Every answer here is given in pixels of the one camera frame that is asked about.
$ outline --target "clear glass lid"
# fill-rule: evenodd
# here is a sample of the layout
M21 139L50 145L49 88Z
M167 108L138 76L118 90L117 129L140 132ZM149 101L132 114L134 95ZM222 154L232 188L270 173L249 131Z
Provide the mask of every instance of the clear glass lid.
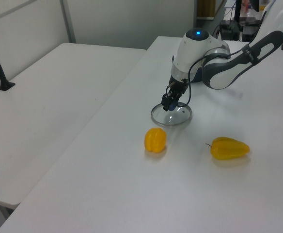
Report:
M192 119L192 110L189 106L176 107L173 111L165 111L162 104L158 104L151 111L151 119L158 125L175 126Z

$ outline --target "white tabletop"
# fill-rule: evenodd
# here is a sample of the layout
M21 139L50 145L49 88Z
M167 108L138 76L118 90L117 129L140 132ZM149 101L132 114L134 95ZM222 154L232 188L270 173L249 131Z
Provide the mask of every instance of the white tabletop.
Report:
M144 50L62 44L0 91L0 204L15 208Z
M153 43L0 233L283 232L283 51L224 90L193 84L191 123L166 128L152 159L144 135L180 41ZM252 152L217 161L205 143L219 136Z

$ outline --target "yellow bell pepper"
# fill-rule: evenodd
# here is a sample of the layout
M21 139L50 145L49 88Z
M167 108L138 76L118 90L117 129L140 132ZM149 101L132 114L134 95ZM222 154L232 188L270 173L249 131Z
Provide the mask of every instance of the yellow bell pepper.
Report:
M166 133L161 128L152 128L146 133L145 148L147 151L159 153L165 148L165 144Z
M250 148L243 142L228 137L218 137L213 140L210 152L214 158L228 160L242 157L249 153Z

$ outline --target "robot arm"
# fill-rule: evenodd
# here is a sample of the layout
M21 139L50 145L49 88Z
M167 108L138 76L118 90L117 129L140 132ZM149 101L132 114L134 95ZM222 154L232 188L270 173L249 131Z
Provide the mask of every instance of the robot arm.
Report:
M199 29L186 33L173 61L169 92L163 95L166 111L173 110L189 86L188 71L194 77L202 69L202 81L212 89L224 89L257 65L283 43L283 0L273 0L265 9L264 20L255 39L239 52L230 54L229 46Z

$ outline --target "white wall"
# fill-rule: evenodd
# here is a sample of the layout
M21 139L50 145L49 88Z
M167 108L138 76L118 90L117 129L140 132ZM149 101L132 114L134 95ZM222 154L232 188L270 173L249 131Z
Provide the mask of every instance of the white wall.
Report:
M8 80L64 42L60 0L37 0L0 18L0 62Z
M64 0L76 42L148 49L193 27L196 0Z
M217 12L224 0L216 0L215 11Z

